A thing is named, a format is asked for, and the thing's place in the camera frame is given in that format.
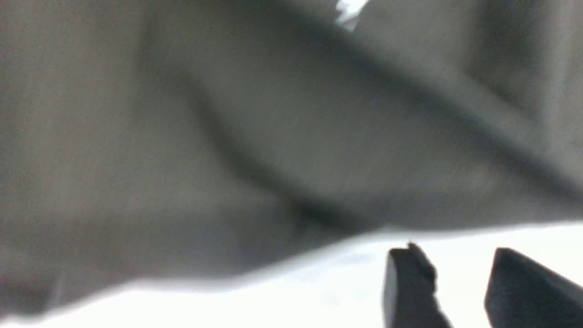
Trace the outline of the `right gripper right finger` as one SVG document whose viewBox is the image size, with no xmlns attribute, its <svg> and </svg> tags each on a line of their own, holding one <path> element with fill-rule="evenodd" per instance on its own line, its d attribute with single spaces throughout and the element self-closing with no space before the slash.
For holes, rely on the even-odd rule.
<svg viewBox="0 0 583 328">
<path fill-rule="evenodd" d="M 494 253 L 484 307 L 492 328 L 581 328 L 582 286 L 508 247 Z"/>
</svg>

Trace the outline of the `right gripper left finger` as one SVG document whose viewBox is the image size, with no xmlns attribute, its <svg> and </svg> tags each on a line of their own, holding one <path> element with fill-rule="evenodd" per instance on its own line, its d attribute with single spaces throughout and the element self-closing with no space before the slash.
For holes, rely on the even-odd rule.
<svg viewBox="0 0 583 328">
<path fill-rule="evenodd" d="M 436 281 L 435 266 L 416 243 L 390 249 L 383 283 L 385 328 L 450 328 Z"/>
</svg>

